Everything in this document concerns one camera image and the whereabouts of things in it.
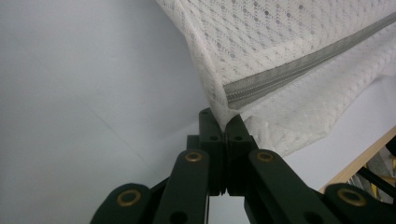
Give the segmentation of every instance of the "zipper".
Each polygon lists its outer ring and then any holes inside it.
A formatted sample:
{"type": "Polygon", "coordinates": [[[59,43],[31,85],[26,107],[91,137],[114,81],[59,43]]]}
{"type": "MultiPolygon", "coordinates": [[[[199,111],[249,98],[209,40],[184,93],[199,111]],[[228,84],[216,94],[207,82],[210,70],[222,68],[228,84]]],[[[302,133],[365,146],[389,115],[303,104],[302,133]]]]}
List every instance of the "zipper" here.
{"type": "Polygon", "coordinates": [[[244,105],[260,99],[271,91],[287,85],[297,77],[301,77],[319,64],[355,47],[371,35],[374,35],[394,22],[396,22],[396,12],[353,35],[345,37],[300,59],[224,85],[228,107],[239,109],[244,105]]]}

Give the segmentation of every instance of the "white mesh fabric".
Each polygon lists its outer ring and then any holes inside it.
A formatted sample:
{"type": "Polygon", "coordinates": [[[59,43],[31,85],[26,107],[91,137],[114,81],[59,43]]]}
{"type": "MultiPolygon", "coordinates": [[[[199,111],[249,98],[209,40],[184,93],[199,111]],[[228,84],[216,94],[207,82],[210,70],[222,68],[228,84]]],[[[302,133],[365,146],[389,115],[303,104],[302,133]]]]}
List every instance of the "white mesh fabric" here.
{"type": "Polygon", "coordinates": [[[396,11],[396,1],[157,1],[186,37],[220,126],[242,114],[260,147],[283,156],[325,136],[395,54],[391,25],[289,85],[232,110],[224,85],[353,35],[396,11]]]}

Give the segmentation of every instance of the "white fabric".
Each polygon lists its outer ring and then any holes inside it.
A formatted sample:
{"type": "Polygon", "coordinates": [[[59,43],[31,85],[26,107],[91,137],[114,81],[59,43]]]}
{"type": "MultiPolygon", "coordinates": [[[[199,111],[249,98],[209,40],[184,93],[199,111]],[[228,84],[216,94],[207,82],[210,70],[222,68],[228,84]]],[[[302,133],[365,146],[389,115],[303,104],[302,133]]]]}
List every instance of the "white fabric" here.
{"type": "Polygon", "coordinates": [[[186,37],[222,128],[241,114],[262,148],[282,156],[326,136],[396,56],[392,24],[250,105],[228,107],[223,86],[353,35],[396,11],[393,0],[157,0],[186,37]]]}

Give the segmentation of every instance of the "brass rivet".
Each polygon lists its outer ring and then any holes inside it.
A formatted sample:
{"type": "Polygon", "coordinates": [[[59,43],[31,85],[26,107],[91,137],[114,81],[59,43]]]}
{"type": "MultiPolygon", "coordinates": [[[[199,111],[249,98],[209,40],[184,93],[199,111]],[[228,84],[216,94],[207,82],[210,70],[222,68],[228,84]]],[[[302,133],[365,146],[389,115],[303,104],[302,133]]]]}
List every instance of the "brass rivet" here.
{"type": "Polygon", "coordinates": [[[139,202],[141,197],[142,197],[142,194],[140,193],[139,190],[128,189],[128,190],[125,190],[123,193],[121,193],[119,195],[119,197],[117,197],[117,203],[121,207],[132,206],[132,205],[136,204],[137,202],[139,202]],[[134,195],[134,198],[130,201],[124,201],[123,197],[125,197],[126,195],[129,195],[129,194],[134,195]]]}
{"type": "Polygon", "coordinates": [[[257,159],[259,159],[259,161],[273,161],[274,156],[268,152],[259,152],[257,153],[257,159]]]}
{"type": "Polygon", "coordinates": [[[361,194],[352,189],[339,189],[337,191],[337,195],[344,202],[357,207],[363,207],[367,204],[366,199],[361,194]]]}
{"type": "Polygon", "coordinates": [[[187,161],[200,161],[202,159],[201,153],[190,152],[184,157],[187,161]]]}

